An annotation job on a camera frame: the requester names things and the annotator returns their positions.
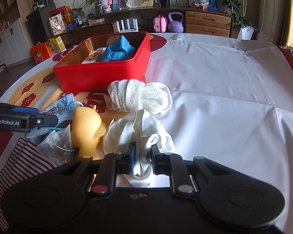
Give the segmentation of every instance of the striped cloth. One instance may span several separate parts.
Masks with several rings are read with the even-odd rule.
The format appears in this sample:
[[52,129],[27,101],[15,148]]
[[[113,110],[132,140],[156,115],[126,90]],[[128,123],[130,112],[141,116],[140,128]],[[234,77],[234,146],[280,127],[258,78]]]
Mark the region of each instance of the striped cloth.
[[[0,199],[4,191],[10,186],[48,171],[57,165],[48,161],[36,151],[36,145],[20,137],[8,161],[0,172]],[[8,228],[0,208],[0,227]]]

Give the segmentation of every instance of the blue face mask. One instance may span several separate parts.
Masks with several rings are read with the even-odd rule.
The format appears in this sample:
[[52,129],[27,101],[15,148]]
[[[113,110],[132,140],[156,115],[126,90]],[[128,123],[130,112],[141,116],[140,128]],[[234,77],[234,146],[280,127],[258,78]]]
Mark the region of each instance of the blue face mask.
[[[65,97],[52,103],[45,110],[42,111],[42,114],[56,115],[59,119],[59,123],[58,123],[58,125],[59,125],[60,123],[66,121],[66,120],[73,119],[74,110],[76,108],[74,104],[82,105],[82,103],[74,101],[74,96],[72,93],[70,93],[70,94],[66,95]],[[33,139],[33,138],[41,136],[43,134],[47,134],[51,130],[60,130],[60,129],[58,129],[58,128],[34,128],[26,136],[29,139]]]

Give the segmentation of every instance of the wooden drawer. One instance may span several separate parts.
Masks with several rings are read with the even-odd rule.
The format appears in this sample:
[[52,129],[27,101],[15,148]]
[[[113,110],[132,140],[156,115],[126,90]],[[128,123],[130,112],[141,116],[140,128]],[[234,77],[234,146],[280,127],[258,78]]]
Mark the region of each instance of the wooden drawer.
[[91,26],[75,30],[77,40],[85,40],[87,38],[114,33],[112,25]]
[[215,35],[215,36],[222,36],[222,37],[230,36],[230,30],[227,30],[227,29],[211,27],[211,26],[199,26],[199,25],[192,25],[192,24],[185,24],[185,32]]
[[209,14],[204,12],[186,11],[185,23],[201,25],[201,26],[212,26],[212,27],[230,30],[231,17],[214,15],[214,14]]
[[64,33],[64,34],[61,34],[61,38],[62,38],[62,41],[65,44],[68,44],[68,43],[72,43],[72,42],[76,42],[77,41],[77,37],[75,35],[75,32],[68,32],[68,33]]

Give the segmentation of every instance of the screw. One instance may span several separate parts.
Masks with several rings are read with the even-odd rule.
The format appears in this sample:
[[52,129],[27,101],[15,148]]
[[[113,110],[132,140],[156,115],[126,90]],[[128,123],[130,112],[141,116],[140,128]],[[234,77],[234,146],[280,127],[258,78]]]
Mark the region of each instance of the screw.
[[143,198],[143,197],[147,197],[147,194],[146,193],[139,193],[139,197]]
[[95,193],[106,193],[108,188],[106,186],[97,185],[91,189]]
[[129,197],[132,198],[132,199],[134,199],[134,200],[139,198],[139,196],[136,195],[136,194],[131,194]]
[[192,193],[194,190],[194,188],[192,186],[189,185],[181,185],[178,186],[178,191],[184,194],[190,194]]

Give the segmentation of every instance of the white cloth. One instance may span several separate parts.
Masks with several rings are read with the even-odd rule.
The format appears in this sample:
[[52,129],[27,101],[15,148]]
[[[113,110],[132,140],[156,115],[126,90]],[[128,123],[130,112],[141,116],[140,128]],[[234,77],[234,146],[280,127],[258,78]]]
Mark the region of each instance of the white cloth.
[[162,113],[172,107],[169,88],[162,83],[147,83],[130,79],[114,81],[108,87],[110,96],[105,95],[109,110],[136,112],[144,109],[151,114]]
[[130,143],[136,144],[134,175],[125,175],[134,187],[148,187],[153,181],[149,152],[152,145],[157,145],[160,152],[175,152],[171,136],[163,125],[145,110],[137,111],[133,119],[119,119],[111,122],[104,138],[103,151],[127,152]]

